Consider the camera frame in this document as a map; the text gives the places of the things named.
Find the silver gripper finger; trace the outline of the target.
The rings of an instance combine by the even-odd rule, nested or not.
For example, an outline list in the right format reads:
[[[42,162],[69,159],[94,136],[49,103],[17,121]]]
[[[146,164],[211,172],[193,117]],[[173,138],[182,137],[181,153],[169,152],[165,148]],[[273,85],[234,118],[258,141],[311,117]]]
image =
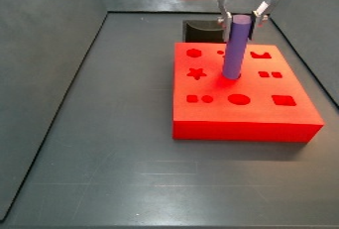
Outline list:
[[[231,36],[233,13],[227,9],[227,0],[218,0],[218,5],[222,13],[222,17],[219,18],[219,24],[223,27],[223,39],[227,42]]]
[[[263,0],[251,13],[253,27],[250,31],[250,39],[255,38],[257,28],[262,25],[263,21],[269,18],[269,14],[273,8],[273,0]]]

